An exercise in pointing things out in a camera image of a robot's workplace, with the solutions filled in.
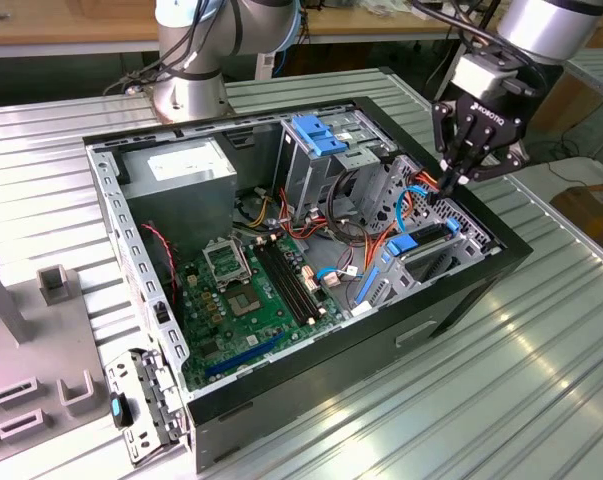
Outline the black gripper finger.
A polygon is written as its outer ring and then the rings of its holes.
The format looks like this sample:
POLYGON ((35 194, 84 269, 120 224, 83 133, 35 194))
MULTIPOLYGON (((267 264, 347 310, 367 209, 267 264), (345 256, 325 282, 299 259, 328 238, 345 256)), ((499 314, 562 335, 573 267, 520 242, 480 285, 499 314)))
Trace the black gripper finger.
POLYGON ((438 180, 438 196, 449 197, 453 190, 453 156, 450 147, 455 137, 454 107, 447 102, 432 105, 432 125, 435 150, 441 155, 442 174, 438 180))
POLYGON ((529 158, 516 150, 508 150, 498 159, 490 150, 460 149, 452 164, 452 197, 456 199, 468 184, 481 183, 521 170, 529 158))

